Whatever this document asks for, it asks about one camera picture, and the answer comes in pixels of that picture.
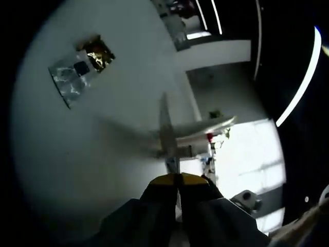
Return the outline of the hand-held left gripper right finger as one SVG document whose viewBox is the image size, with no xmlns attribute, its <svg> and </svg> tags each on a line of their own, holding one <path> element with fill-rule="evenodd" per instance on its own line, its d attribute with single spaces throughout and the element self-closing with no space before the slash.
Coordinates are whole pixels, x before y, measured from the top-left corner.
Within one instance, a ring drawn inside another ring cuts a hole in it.
<svg viewBox="0 0 329 247">
<path fill-rule="evenodd" d="M 180 174 L 182 220 L 190 246 L 268 246 L 256 220 L 206 176 Z"/>
</svg>

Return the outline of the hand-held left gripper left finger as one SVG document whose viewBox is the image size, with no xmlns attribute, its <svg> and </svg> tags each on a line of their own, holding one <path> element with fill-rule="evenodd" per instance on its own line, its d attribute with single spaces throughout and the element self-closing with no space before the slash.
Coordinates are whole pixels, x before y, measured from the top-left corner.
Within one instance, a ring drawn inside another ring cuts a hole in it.
<svg viewBox="0 0 329 247">
<path fill-rule="evenodd" d="M 105 217 L 85 246 L 168 246 L 177 201 L 178 174 L 149 182 L 140 199 L 130 199 Z"/>
</svg>

